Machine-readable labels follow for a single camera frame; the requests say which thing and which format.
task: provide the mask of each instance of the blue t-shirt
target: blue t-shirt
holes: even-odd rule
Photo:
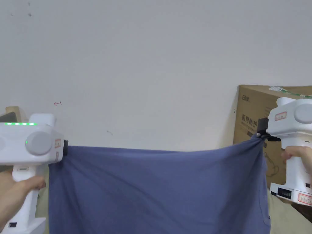
[[[70,146],[50,165],[50,234],[269,234],[263,140],[171,152]]]

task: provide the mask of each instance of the black port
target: black port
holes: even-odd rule
[[[14,222],[14,223],[9,223],[9,227],[16,227],[17,223]]]
[[[284,197],[284,198],[287,198],[287,199],[291,199],[291,191],[287,190],[287,189],[278,188],[277,195]]]

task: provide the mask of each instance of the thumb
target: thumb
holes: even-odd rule
[[[46,186],[43,176],[34,176],[21,182],[24,184],[23,187],[26,193],[31,190],[40,190]]]
[[[290,156],[301,157],[307,170],[312,175],[312,149],[306,146],[287,146],[285,152]]]

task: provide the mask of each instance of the white label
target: white label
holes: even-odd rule
[[[279,113],[277,115],[275,115],[275,121],[278,121],[278,120],[281,120],[281,119],[285,119],[287,116],[287,112],[282,112],[282,113]]]
[[[308,195],[304,195],[302,193],[300,193],[298,195],[298,201],[308,204],[308,205],[312,205],[312,197],[308,196]]]
[[[55,144],[54,144],[54,148],[59,148],[61,147],[61,140],[60,139],[56,139],[55,140]]]

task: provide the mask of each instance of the beige surface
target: beige surface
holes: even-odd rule
[[[312,223],[296,211],[290,204],[285,204],[268,191],[271,234],[311,234]]]

